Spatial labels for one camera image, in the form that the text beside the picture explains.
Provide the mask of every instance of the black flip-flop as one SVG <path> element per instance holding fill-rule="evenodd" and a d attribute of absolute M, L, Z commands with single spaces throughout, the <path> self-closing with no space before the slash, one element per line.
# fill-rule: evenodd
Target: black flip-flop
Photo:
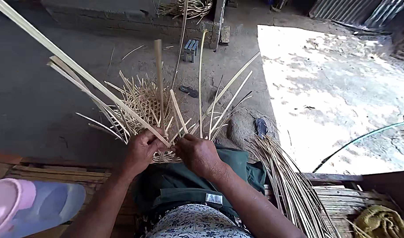
<path fill-rule="evenodd" d="M 262 118 L 256 118 L 256 129 L 258 130 L 258 136 L 263 137 L 268 132 L 267 123 Z"/>
<path fill-rule="evenodd" d="M 192 87 L 186 87 L 183 84 L 179 87 L 180 91 L 189 94 L 190 97 L 198 98 L 199 92 Z"/>

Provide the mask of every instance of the concrete wall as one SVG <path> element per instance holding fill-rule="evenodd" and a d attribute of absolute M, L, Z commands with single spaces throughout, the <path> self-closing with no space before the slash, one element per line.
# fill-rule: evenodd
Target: concrete wall
<path fill-rule="evenodd" d="M 131 34 L 167 40 L 179 40 L 181 35 L 183 18 L 157 16 L 152 0 L 41 0 L 41 3 L 59 24 L 67 27 L 110 35 Z M 207 29 L 205 47 L 216 49 L 224 3 L 225 0 L 218 0 L 211 9 L 211 17 L 205 16 L 199 24 L 200 18 L 187 20 L 184 41 L 201 39 L 203 29 Z"/>

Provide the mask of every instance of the corrugated metal sheet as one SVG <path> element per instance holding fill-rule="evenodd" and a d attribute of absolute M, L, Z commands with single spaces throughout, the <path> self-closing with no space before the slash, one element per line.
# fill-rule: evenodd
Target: corrugated metal sheet
<path fill-rule="evenodd" d="M 404 0 L 383 0 L 372 15 L 365 21 L 368 28 L 380 28 L 404 9 Z"/>
<path fill-rule="evenodd" d="M 381 0 L 318 0 L 309 12 L 313 18 L 362 24 Z"/>

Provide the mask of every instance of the stone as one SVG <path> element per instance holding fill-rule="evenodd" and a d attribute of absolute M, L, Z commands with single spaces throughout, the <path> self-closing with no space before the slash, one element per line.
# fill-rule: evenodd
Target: stone
<path fill-rule="evenodd" d="M 231 116 L 227 127 L 227 138 L 241 149 L 246 149 L 245 139 L 255 133 L 254 118 L 244 109 L 245 113 L 236 112 Z"/>

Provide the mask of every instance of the white label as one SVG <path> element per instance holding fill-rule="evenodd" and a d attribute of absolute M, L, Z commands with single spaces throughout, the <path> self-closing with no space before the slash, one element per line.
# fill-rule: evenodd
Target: white label
<path fill-rule="evenodd" d="M 206 194 L 206 201 L 210 203 L 218 203 L 218 204 L 223 204 L 223 196 L 222 195 L 216 195 L 216 194 Z"/>

